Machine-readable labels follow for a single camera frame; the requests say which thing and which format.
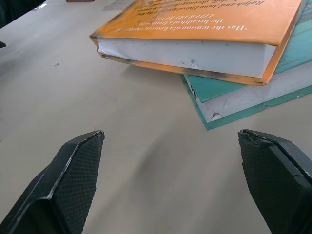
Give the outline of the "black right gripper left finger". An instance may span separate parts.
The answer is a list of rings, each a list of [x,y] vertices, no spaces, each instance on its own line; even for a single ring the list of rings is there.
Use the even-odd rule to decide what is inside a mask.
[[[64,143],[0,224],[2,234],[80,234],[95,195],[102,130]]]

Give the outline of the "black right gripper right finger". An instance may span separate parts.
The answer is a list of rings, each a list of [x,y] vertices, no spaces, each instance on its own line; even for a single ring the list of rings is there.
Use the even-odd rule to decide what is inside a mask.
[[[312,160],[293,142],[238,132],[248,189],[273,234],[312,232]]]

